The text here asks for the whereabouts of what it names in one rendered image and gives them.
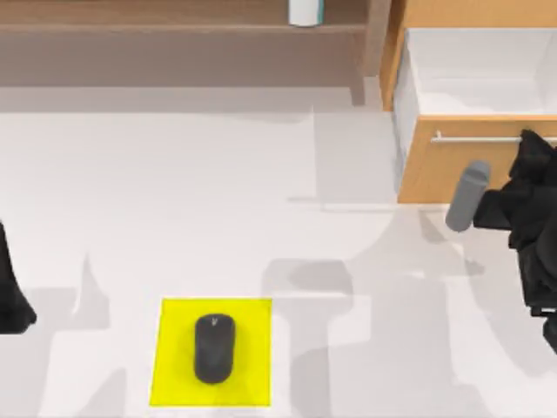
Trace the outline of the pale wooden drawer front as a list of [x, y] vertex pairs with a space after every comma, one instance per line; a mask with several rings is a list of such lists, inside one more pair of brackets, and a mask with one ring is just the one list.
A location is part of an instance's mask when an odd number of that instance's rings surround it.
[[500, 187], [518, 151], [518, 143], [432, 144], [436, 131], [446, 136], [516, 136], [531, 129], [557, 145], [557, 115], [420, 116], [398, 192], [400, 204], [444, 204], [451, 201], [465, 167], [474, 160], [491, 166], [491, 187]]

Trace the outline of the pulled-out drawer grey inside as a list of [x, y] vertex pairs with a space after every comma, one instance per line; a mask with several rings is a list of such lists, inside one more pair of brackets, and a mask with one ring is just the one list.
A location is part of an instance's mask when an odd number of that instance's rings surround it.
[[403, 167], [420, 116], [557, 115], [557, 28], [410, 29], [393, 116]]

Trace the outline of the pale wooden cupboard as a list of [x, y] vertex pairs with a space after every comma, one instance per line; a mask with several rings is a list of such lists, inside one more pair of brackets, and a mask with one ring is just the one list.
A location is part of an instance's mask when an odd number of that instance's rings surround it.
[[557, 28], [557, 0], [392, 0], [379, 67], [384, 111], [393, 109], [401, 49], [411, 28]]

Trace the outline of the white cup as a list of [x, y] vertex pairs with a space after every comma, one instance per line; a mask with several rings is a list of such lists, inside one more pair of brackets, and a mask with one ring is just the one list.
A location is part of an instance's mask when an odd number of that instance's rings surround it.
[[288, 24], [315, 27], [324, 22], [325, 0], [287, 0]]

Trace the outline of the black computer mouse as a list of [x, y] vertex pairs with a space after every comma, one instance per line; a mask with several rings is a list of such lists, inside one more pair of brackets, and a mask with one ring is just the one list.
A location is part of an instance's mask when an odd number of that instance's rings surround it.
[[226, 381], [232, 374], [236, 322], [225, 313], [199, 317], [194, 326], [194, 372], [205, 384]]

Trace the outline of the brown wooden open shelf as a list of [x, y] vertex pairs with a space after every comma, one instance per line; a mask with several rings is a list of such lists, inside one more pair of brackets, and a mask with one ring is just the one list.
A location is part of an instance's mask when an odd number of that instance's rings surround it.
[[288, 24], [287, 0], [0, 0], [0, 86], [345, 87], [364, 101], [392, 0], [325, 0]]

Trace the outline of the flat yellow square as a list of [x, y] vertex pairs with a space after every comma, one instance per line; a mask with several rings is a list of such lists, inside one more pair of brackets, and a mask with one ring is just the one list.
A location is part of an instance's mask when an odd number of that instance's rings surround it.
[[[194, 372], [194, 326], [206, 314], [236, 322], [234, 364], [220, 384]], [[153, 366], [153, 407], [258, 408], [272, 403], [272, 300], [269, 298], [165, 298]]]

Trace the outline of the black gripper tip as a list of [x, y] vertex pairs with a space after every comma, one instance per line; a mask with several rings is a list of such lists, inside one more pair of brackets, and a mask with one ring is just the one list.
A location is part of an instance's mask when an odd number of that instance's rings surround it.
[[37, 314], [17, 283], [0, 222], [0, 334], [23, 334], [36, 322]]

